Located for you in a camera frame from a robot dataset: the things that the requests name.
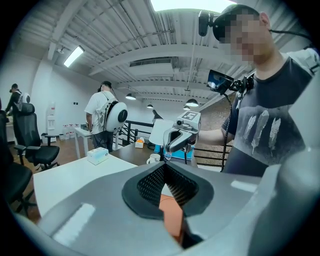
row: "white desk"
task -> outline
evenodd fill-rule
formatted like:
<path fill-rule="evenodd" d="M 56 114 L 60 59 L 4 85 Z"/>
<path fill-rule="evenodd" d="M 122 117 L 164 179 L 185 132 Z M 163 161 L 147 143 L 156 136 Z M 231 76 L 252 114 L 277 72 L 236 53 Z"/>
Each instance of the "white desk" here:
<path fill-rule="evenodd" d="M 33 175 L 34 193 L 41 216 L 89 182 L 136 165 L 113 155 L 93 165 L 86 157 Z"/>
<path fill-rule="evenodd" d="M 81 129 L 80 127 L 75 127 L 74 128 L 75 136 L 74 136 L 74 141 L 75 141 L 75 151 L 76 151 L 76 156 L 78 159 L 80 159 L 80 151 L 79 151 L 79 143 L 78 143 L 78 136 L 83 138 L 83 148 L 84 148 L 84 154 L 87 156 L 87 152 L 89 151 L 88 148 L 88 139 L 91 138 L 92 133 Z M 118 149 L 118 144 L 119 144 L 119 133 L 117 132 L 115 135 L 115 145 L 114 145 L 114 150 Z"/>

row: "man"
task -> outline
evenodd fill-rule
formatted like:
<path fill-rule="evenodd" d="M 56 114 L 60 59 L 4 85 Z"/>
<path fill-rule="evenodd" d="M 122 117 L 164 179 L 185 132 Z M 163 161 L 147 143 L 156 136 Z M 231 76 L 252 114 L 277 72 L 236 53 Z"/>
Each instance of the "man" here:
<path fill-rule="evenodd" d="M 9 103 L 5 109 L 5 112 L 6 113 L 9 112 L 10 109 L 12 108 L 12 113 L 15 114 L 19 111 L 17 104 L 18 104 L 19 98 L 21 96 L 21 91 L 18 89 L 18 85 L 16 83 L 14 83 L 11 86 L 10 93 L 11 93 L 11 97 L 10 97 Z"/>
<path fill-rule="evenodd" d="M 243 96 L 240 105 L 238 95 L 233 102 L 227 142 L 234 139 L 234 143 L 223 172 L 261 177 L 268 166 L 281 164 L 304 149 L 288 109 L 312 76 L 279 52 L 264 12 L 241 4 L 231 5 L 215 25 L 214 36 L 230 44 L 232 50 L 256 68 L 253 89 Z M 223 145 L 227 124 L 228 119 L 221 129 L 200 131 L 198 141 Z"/>
<path fill-rule="evenodd" d="M 97 93 L 91 96 L 86 108 L 86 122 L 88 130 L 92 133 L 92 142 L 94 148 L 105 148 L 109 153 L 113 151 L 114 133 L 103 129 L 99 123 L 98 110 L 101 109 L 108 101 L 103 92 L 111 92 L 111 83 L 109 81 L 102 82 Z"/>

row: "mug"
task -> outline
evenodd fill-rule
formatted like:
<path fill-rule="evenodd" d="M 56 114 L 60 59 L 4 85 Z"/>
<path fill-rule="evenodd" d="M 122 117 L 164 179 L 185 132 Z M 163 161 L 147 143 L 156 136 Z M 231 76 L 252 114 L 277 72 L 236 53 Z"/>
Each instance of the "mug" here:
<path fill-rule="evenodd" d="M 155 162 L 160 161 L 160 155 L 159 154 L 151 154 L 150 158 L 146 161 L 147 164 L 152 164 Z"/>

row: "ceiling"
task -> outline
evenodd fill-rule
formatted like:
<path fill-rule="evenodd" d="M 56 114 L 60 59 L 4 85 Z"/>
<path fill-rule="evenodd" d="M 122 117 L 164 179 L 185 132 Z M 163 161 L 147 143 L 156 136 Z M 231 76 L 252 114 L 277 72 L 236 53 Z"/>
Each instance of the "ceiling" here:
<path fill-rule="evenodd" d="M 301 30 L 294 14 L 277 0 L 237 2 L 266 12 L 274 30 Z M 81 45 L 85 52 L 76 62 L 88 67 L 86 75 L 99 74 L 124 93 L 160 101 L 195 98 L 204 105 L 219 96 L 206 87 L 210 69 L 237 79 L 252 67 L 232 61 L 212 31 L 200 37 L 198 15 L 197 10 L 154 12 L 149 0 L 43 0 L 17 34 L 48 49 L 49 59 L 64 61 Z M 292 38 L 274 34 L 280 48 Z M 161 57 L 172 59 L 171 74 L 164 75 L 156 65 L 146 75 L 130 68 L 131 62 Z"/>

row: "pants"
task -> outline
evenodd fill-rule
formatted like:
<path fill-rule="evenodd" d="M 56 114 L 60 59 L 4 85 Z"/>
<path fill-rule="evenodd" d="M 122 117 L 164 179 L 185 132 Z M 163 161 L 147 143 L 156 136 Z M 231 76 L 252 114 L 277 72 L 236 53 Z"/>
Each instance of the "pants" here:
<path fill-rule="evenodd" d="M 109 153 L 113 151 L 112 145 L 114 143 L 114 133 L 109 131 L 103 131 L 97 134 L 93 134 L 92 142 L 94 148 L 105 148 L 109 150 Z"/>

